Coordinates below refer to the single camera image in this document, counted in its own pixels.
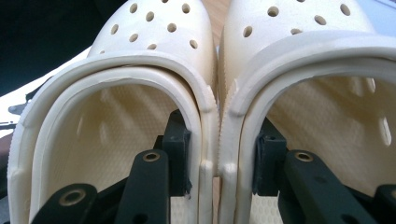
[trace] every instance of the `black plastic mount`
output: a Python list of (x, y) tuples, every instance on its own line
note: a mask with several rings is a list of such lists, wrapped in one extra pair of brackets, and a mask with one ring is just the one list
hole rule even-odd
[(64, 187), (33, 223), (170, 223), (170, 197), (184, 196), (192, 187), (187, 171), (190, 135), (181, 113), (172, 112), (156, 149), (137, 154), (127, 178), (99, 193), (87, 184)]
[(380, 186), (374, 198), (344, 186), (314, 153), (288, 151), (268, 119), (256, 146), (253, 193), (278, 196), (284, 223), (396, 223), (396, 185)]

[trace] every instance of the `white clog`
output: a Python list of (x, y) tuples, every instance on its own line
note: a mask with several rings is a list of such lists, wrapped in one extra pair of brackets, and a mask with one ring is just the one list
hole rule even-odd
[(219, 223), (281, 223), (252, 196), (254, 143), (267, 116), (288, 148), (318, 154), (373, 195), (396, 182), (396, 39), (354, 1), (233, 0), (219, 56)]
[(21, 115), (8, 166), (11, 222), (31, 221), (56, 190), (105, 189), (129, 174), (179, 109), (191, 131), (191, 195), (172, 223), (212, 221), (219, 116), (216, 54), (201, 1), (132, 0), (105, 24), (89, 57), (40, 89)]

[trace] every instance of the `bolt hole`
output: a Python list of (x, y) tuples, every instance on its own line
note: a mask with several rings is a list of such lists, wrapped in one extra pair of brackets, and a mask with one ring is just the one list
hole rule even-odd
[(143, 224), (149, 220), (149, 216), (143, 213), (137, 214), (134, 216), (133, 223), (134, 224)]
[(347, 224), (359, 224), (359, 221), (351, 215), (343, 214), (341, 215), (341, 219)]
[(314, 159), (311, 155), (304, 152), (296, 152), (294, 156), (300, 161), (312, 161)]
[(61, 199), (59, 200), (59, 204), (61, 206), (71, 206), (81, 202), (85, 196), (86, 192), (84, 189), (72, 189), (62, 195)]
[(160, 158), (160, 154), (155, 152), (150, 152), (143, 157), (144, 161), (156, 161)]

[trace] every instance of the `shoe hole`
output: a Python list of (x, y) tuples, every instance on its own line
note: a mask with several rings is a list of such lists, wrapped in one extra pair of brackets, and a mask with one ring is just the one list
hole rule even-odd
[(150, 44), (149, 46), (148, 46), (148, 49), (156, 49), (157, 48), (157, 45), (156, 44)]
[(300, 29), (291, 29), (290, 32), (292, 35), (297, 35), (299, 33), (302, 33), (303, 31), (301, 31)]
[(136, 13), (136, 11), (137, 11), (137, 4), (136, 4), (136, 3), (133, 3), (133, 4), (131, 5), (131, 7), (129, 8), (129, 11), (130, 11), (131, 13)]
[(183, 6), (181, 7), (181, 9), (183, 10), (184, 13), (189, 13), (190, 12), (190, 6), (189, 4), (185, 3), (183, 4)]
[(247, 26), (244, 30), (244, 37), (249, 37), (253, 32), (253, 28), (251, 26)]
[(367, 78), (369, 91), (371, 93), (375, 93), (375, 80), (373, 78)]
[(319, 25), (326, 25), (326, 20), (324, 20), (324, 18), (321, 17), (321, 16), (315, 16), (315, 21), (316, 21)]
[(152, 21), (154, 20), (154, 12), (150, 11), (147, 15), (146, 15), (146, 21)]
[(129, 42), (135, 42), (138, 37), (139, 37), (138, 34), (131, 35), (131, 37), (129, 37)]
[(344, 13), (344, 15), (350, 16), (350, 10), (349, 10), (349, 7), (347, 7), (347, 5), (342, 4), (340, 6), (340, 8), (341, 8), (341, 11)]
[(198, 44), (197, 44), (197, 42), (195, 40), (190, 40), (190, 46), (193, 49), (197, 49), (198, 48)]
[(111, 28), (111, 34), (114, 35), (119, 30), (119, 26), (117, 24), (113, 25)]
[(168, 25), (168, 31), (170, 32), (170, 33), (173, 33), (175, 30), (176, 30), (176, 25), (174, 24), (174, 23), (169, 23), (169, 25)]
[(275, 17), (277, 14), (279, 14), (279, 9), (277, 7), (268, 8), (268, 16)]
[(392, 143), (392, 135), (390, 133), (387, 118), (382, 118), (379, 120), (379, 126), (382, 133), (382, 139), (384, 140), (385, 146), (389, 147)]

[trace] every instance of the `dark background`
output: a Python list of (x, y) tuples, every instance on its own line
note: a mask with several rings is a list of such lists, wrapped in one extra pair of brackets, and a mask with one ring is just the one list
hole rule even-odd
[(0, 1), (0, 96), (90, 46), (126, 0)]

